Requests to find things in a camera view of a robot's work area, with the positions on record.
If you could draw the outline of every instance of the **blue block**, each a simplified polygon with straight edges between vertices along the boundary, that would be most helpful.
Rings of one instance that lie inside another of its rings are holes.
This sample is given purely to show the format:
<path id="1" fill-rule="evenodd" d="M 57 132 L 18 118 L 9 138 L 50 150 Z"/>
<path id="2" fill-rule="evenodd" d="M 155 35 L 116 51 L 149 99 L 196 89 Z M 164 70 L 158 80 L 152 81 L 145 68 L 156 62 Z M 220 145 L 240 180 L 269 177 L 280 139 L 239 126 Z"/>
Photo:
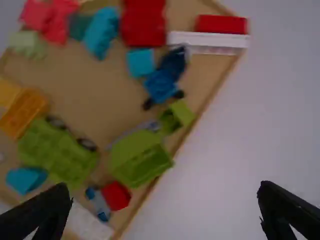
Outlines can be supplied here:
<path id="1" fill-rule="evenodd" d="M 126 61 L 134 78 L 144 77 L 155 70 L 153 49 L 131 50 L 126 54 Z"/>
<path id="2" fill-rule="evenodd" d="M 110 41 L 114 39 L 119 31 L 119 17 L 114 7 L 100 9 L 86 29 L 83 42 L 87 50 L 99 60 L 106 57 L 110 47 Z"/>
<path id="3" fill-rule="evenodd" d="M 21 195 L 26 195 L 44 183 L 48 174 L 37 168 L 20 167 L 10 170 L 5 178 L 7 185 L 11 186 Z"/>
<path id="4" fill-rule="evenodd" d="M 164 70 L 154 71 L 143 85 L 156 104 L 164 103 L 178 91 L 173 76 Z"/>

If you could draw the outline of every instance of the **light green block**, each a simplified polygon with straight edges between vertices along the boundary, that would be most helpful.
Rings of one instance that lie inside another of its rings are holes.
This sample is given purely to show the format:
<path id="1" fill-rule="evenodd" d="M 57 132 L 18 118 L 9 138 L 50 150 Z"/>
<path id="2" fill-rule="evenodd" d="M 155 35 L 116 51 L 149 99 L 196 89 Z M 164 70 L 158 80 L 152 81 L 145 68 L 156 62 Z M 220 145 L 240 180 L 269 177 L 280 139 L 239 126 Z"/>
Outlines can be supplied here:
<path id="1" fill-rule="evenodd" d="M 142 129 L 115 143 L 107 162 L 110 173 L 129 188 L 151 182 L 174 165 L 159 134 Z"/>

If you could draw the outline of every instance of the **turquoise block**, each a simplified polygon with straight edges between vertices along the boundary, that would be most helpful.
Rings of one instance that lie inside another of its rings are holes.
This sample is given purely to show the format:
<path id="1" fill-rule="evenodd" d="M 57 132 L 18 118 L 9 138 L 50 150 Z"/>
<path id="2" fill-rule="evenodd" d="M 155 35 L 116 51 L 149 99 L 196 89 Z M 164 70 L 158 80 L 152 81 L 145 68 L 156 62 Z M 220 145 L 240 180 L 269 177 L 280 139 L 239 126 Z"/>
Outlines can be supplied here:
<path id="1" fill-rule="evenodd" d="M 44 170 L 20 167 L 10 170 L 6 175 L 5 182 L 19 194 L 26 195 L 42 185 L 47 176 L 47 172 Z"/>
<path id="2" fill-rule="evenodd" d="M 85 31 L 83 43 L 99 60 L 106 57 L 110 41 L 119 31 L 119 17 L 114 7 L 100 9 Z"/>
<path id="3" fill-rule="evenodd" d="M 126 61 L 134 78 L 145 77 L 156 68 L 153 49 L 131 50 L 126 54 Z"/>

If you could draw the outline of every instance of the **toy car wheel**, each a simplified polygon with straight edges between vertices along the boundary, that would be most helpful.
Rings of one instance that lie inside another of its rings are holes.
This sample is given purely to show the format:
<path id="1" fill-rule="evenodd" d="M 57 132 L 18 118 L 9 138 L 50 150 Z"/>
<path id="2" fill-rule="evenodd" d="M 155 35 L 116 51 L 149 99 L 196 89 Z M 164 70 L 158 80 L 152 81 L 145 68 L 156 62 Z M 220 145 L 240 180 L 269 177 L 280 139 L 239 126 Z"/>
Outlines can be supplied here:
<path id="1" fill-rule="evenodd" d="M 66 130 L 67 126 L 66 124 L 59 118 L 54 117 L 54 116 L 47 116 L 45 120 L 52 126 L 61 129 L 61 130 Z"/>
<path id="2" fill-rule="evenodd" d="M 175 99 L 183 99 L 184 97 L 185 97 L 185 92 L 184 91 L 182 91 L 182 90 L 179 90 L 179 91 L 177 91 L 174 95 L 173 95 L 173 97 L 175 98 Z"/>
<path id="3" fill-rule="evenodd" d="M 78 142 L 79 145 L 81 145 L 82 147 L 84 147 L 85 149 L 91 152 L 96 152 L 98 149 L 97 145 L 89 139 L 79 138 L 76 141 Z"/>
<path id="4" fill-rule="evenodd" d="M 143 110 L 148 111 L 155 105 L 155 102 L 152 98 L 148 98 L 142 105 Z"/>

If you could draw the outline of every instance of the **teal block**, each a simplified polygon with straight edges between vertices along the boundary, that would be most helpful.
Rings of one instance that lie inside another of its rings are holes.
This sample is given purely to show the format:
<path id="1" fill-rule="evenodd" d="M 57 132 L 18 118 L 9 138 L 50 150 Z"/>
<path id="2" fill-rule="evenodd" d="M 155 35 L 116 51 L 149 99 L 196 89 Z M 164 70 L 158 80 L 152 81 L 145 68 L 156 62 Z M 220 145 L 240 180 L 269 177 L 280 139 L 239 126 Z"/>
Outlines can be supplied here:
<path id="1" fill-rule="evenodd" d="M 5 182 L 19 194 L 26 195 L 41 186 L 46 178 L 47 172 L 44 170 L 20 167 L 10 170 L 6 175 Z"/>
<path id="2" fill-rule="evenodd" d="M 145 77 L 155 71 L 155 56 L 153 49 L 131 50 L 126 54 L 126 61 L 134 78 Z"/>
<path id="3" fill-rule="evenodd" d="M 103 60 L 110 47 L 110 41 L 117 36 L 118 31 L 119 17 L 116 9 L 104 7 L 93 16 L 85 31 L 83 43 L 89 52 Z"/>
<path id="4" fill-rule="evenodd" d="M 69 36 L 81 42 L 93 19 L 92 15 L 75 14 L 70 18 Z"/>

